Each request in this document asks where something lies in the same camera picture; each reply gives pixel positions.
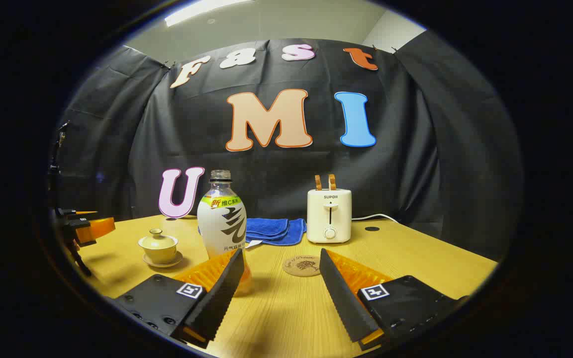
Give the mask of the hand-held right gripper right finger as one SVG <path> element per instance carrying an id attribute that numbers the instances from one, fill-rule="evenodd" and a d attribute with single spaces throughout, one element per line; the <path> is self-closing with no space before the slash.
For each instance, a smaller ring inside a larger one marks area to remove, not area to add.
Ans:
<path id="1" fill-rule="evenodd" d="M 320 273 L 344 329 L 365 351 L 420 336 L 468 299 L 453 299 L 412 275 L 391 278 L 327 249 Z"/>

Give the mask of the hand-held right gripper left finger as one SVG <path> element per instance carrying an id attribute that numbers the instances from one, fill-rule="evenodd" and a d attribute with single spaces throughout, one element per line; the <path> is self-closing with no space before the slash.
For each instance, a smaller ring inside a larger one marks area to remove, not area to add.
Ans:
<path id="1" fill-rule="evenodd" d="M 229 250 L 177 278 L 152 275 L 113 299 L 137 322 L 185 344 L 213 341 L 245 272 L 243 250 Z"/>

